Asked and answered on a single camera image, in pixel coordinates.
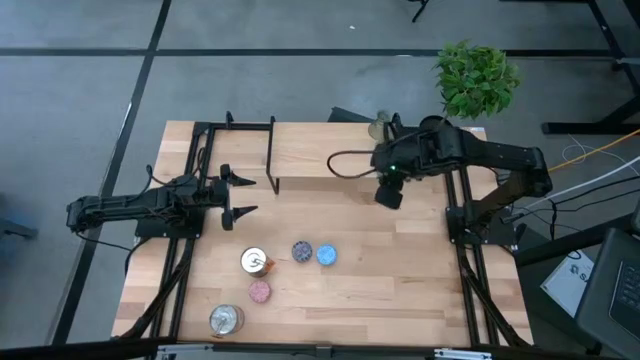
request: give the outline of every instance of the gray floor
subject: gray floor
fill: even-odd
[[[637,27],[621,2],[600,3],[625,50],[640,54],[640,44],[632,42]],[[159,0],[5,0],[0,2],[0,47],[146,48],[160,5]],[[420,21],[411,24],[416,9],[401,0],[174,1],[160,48],[440,48],[465,38],[511,49],[606,48],[584,5],[432,0]],[[611,72],[608,62],[514,62],[522,85],[512,106],[476,124],[485,126],[494,141],[539,146],[548,164],[562,162],[562,149],[573,141],[542,135],[541,122],[597,120],[632,95],[624,74]],[[0,242],[0,347],[49,340],[79,241],[64,226],[64,206],[97,193],[141,63],[139,57],[0,57],[0,216],[40,230],[34,240]],[[408,57],[156,58],[116,193],[137,192],[144,185],[144,165],[155,161],[166,120],[221,121],[231,110],[242,121],[267,121],[270,115],[280,121],[325,121],[331,107],[339,106],[366,116],[397,111],[415,124],[440,111],[433,64],[432,58]],[[615,137],[576,139],[597,147]],[[639,155],[638,145],[640,140],[632,139],[611,151],[629,160]],[[595,155],[554,173],[554,186],[564,189],[619,165],[615,158]],[[616,178],[631,174],[625,170]],[[581,201],[634,188],[625,185]],[[562,214],[559,222],[587,228],[628,213],[637,201],[636,195],[627,196]],[[528,238],[548,236],[545,224],[531,217],[526,223],[535,231]],[[101,240],[131,246],[133,227],[107,225]],[[569,232],[558,229],[559,235]],[[108,338],[124,256],[98,248],[70,341]],[[521,273],[523,288],[537,287],[548,271]],[[553,309],[531,307],[539,302],[535,296],[527,299],[527,307],[536,343],[580,350],[544,320]]]

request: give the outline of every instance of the small round container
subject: small round container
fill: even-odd
[[[336,262],[336,259],[338,258],[338,252],[332,245],[326,244],[318,248],[316,257],[318,258],[318,262],[321,265],[329,266],[333,265],[333,263]]]
[[[311,259],[311,255],[313,255],[313,248],[311,244],[306,241],[298,241],[293,245],[291,255],[293,259],[299,263],[307,262]]]
[[[234,334],[244,325],[244,312],[234,305],[218,305],[211,312],[209,325],[215,336]]]
[[[249,286],[249,297],[254,302],[262,304],[269,300],[271,296],[271,287],[265,281],[258,280]]]
[[[253,277],[263,277],[269,273],[275,262],[260,248],[248,248],[240,257],[240,265]]]

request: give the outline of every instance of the cylindrical container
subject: cylindrical container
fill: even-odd
[[[244,325],[244,312],[234,305],[218,305],[211,312],[209,325],[215,336],[231,335],[238,332]]]
[[[275,265],[275,262],[260,248],[248,248],[240,257],[240,265],[253,277],[263,277]]]

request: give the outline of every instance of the white cable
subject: white cable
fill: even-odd
[[[538,205],[538,204],[540,204],[540,203],[542,203],[542,202],[544,202],[544,201],[547,201],[547,200],[550,200],[550,199],[556,198],[556,197],[558,197],[558,196],[560,196],[560,195],[564,195],[564,194],[569,193],[569,192],[572,192],[572,191],[574,191],[574,190],[578,190],[578,189],[580,189],[580,188],[583,188],[583,187],[585,187],[585,186],[587,186],[587,185],[591,185],[591,184],[593,184],[593,183],[595,183],[595,182],[598,182],[598,181],[600,181],[600,180],[602,180],[602,179],[608,178],[609,176],[611,176],[611,175],[613,175],[613,174],[615,174],[615,173],[617,173],[617,172],[620,172],[620,171],[622,171],[622,170],[624,170],[624,169],[626,169],[626,168],[630,167],[631,165],[635,164],[637,161],[640,161],[640,156],[638,156],[638,157],[636,157],[635,159],[633,159],[633,160],[629,161],[628,163],[626,163],[626,164],[624,164],[624,165],[620,166],[619,168],[617,168],[617,169],[615,169],[615,170],[612,170],[612,171],[609,171],[608,173],[606,173],[606,174],[604,174],[604,175],[601,175],[601,176],[599,176],[599,177],[597,177],[597,178],[595,178],[595,179],[593,179],[593,180],[589,180],[589,181],[584,182],[584,183],[582,183],[582,184],[580,184],[580,185],[576,185],[576,186],[574,186],[574,187],[572,187],[572,188],[569,188],[569,189],[566,189],[566,190],[562,190],[562,191],[557,192],[557,193],[555,193],[555,194],[553,194],[553,195],[549,195],[549,196],[545,197],[544,199],[540,199],[540,200],[538,200],[538,201],[535,201],[535,202],[533,202],[533,203],[531,203],[531,204],[529,204],[529,205],[525,206],[524,208],[525,208],[525,209],[530,209],[530,208],[532,208],[532,207],[534,207],[534,206],[536,206],[536,205]]]
[[[564,149],[562,150],[562,158],[563,158],[565,161],[569,161],[569,159],[567,159],[567,156],[565,155],[565,154],[567,153],[567,150],[569,150],[569,149],[573,149],[573,148],[575,148],[575,147],[579,147],[579,148],[582,150],[582,154],[583,154],[583,155],[586,155],[586,154],[587,154],[587,150],[586,150],[586,149],[589,149],[589,150],[596,150],[596,148],[594,148],[594,147],[592,147],[592,146],[587,146],[587,145],[583,145],[583,144],[581,144],[578,140],[576,140],[573,136],[571,136],[571,134],[568,134],[568,135],[569,135],[569,137],[571,138],[571,140],[573,140],[573,142],[575,142],[576,144],[575,144],[575,145],[569,145],[569,146],[567,146],[566,148],[564,148]],[[618,155],[616,155],[616,154],[614,154],[614,153],[610,153],[610,152],[608,152],[608,151],[602,151],[602,150],[601,150],[601,151],[599,151],[599,152],[600,152],[600,153],[603,153],[603,154],[606,154],[606,155],[609,155],[609,156],[612,156],[612,157],[614,157],[614,158],[616,158],[616,159],[620,160],[623,164],[626,164],[626,163],[627,163],[627,161],[626,161],[625,159],[623,159],[621,156],[618,156]],[[582,158],[582,159],[580,159],[579,161],[574,162],[572,165],[582,164],[585,160],[586,160],[586,158]],[[636,175],[640,176],[640,173],[638,173],[638,170],[636,170],[634,167],[630,167],[629,169],[630,169],[631,171],[633,171]]]

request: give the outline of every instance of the blue bottle cap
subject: blue bottle cap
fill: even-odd
[[[336,259],[338,258],[338,252],[332,245],[325,244],[318,248],[316,257],[318,258],[318,262],[320,264],[329,266],[336,262]]]

